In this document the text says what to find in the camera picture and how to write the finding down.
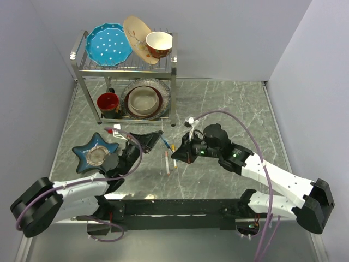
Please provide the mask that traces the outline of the blue pen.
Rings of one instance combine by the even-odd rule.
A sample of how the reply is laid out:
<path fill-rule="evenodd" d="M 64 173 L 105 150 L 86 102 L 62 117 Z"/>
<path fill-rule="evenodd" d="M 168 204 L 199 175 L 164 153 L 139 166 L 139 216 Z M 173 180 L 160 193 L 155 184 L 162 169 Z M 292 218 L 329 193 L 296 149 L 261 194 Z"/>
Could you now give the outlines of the blue pen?
<path fill-rule="evenodd" d="M 169 145 L 169 143 L 161 136 L 161 139 L 163 141 L 163 143 L 165 144 L 165 146 L 171 151 L 171 153 L 173 153 L 173 149 L 171 148 L 171 146 Z"/>

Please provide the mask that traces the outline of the white pen yellow end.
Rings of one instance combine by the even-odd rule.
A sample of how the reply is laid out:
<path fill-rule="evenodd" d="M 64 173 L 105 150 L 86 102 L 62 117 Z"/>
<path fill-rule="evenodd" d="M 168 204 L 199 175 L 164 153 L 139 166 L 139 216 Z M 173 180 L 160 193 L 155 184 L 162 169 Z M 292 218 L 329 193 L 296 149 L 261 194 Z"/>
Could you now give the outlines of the white pen yellow end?
<path fill-rule="evenodd" d="M 176 151 L 175 145 L 172 144 L 171 148 L 172 148 L 172 154 L 174 154 L 175 151 Z M 176 161 L 174 158 L 173 158 L 173 166 L 174 166 L 175 169 L 178 168 L 178 166 L 177 166 L 177 161 Z"/>

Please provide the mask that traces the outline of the white pen orange end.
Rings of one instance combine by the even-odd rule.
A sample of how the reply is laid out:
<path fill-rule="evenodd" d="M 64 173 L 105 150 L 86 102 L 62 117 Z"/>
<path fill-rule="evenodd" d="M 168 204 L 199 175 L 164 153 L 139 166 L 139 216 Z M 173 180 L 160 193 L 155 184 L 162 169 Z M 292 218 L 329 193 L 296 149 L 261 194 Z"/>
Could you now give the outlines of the white pen orange end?
<path fill-rule="evenodd" d="M 169 176 L 170 175 L 170 165 L 169 165 L 169 153 L 167 150 L 165 151 L 165 168 L 166 168 L 166 174 Z"/>

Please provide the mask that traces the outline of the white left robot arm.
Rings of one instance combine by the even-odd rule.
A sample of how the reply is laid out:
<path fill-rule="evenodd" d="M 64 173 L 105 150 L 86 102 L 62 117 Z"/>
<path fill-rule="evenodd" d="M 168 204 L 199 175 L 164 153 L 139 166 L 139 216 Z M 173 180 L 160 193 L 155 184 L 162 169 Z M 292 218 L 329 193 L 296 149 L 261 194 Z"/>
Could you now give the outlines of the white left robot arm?
<path fill-rule="evenodd" d="M 41 234 L 51 224 L 72 217 L 102 219 L 109 211 L 104 195 L 116 191 L 124 179 L 141 164 L 163 134 L 127 133 L 128 141 L 121 154 L 111 153 L 100 169 L 88 177 L 52 182 L 48 177 L 36 180 L 10 206 L 15 228 L 30 238 Z"/>

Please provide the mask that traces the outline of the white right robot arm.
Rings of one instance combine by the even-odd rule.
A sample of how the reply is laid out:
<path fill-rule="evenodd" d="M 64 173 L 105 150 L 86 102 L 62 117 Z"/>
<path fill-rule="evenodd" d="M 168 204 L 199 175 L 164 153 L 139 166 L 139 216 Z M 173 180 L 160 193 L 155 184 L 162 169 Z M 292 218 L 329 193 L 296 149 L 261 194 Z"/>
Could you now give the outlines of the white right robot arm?
<path fill-rule="evenodd" d="M 307 231 L 321 234 L 335 206 L 328 182 L 302 178 L 261 161 L 252 150 L 231 142 L 218 123 L 207 126 L 202 137 L 194 130 L 187 132 L 171 157 L 187 164 L 197 157 L 216 158 L 225 170 L 271 186 L 278 193 L 269 196 L 246 190 L 238 205 L 244 217 L 271 212 L 274 216 L 295 219 Z"/>

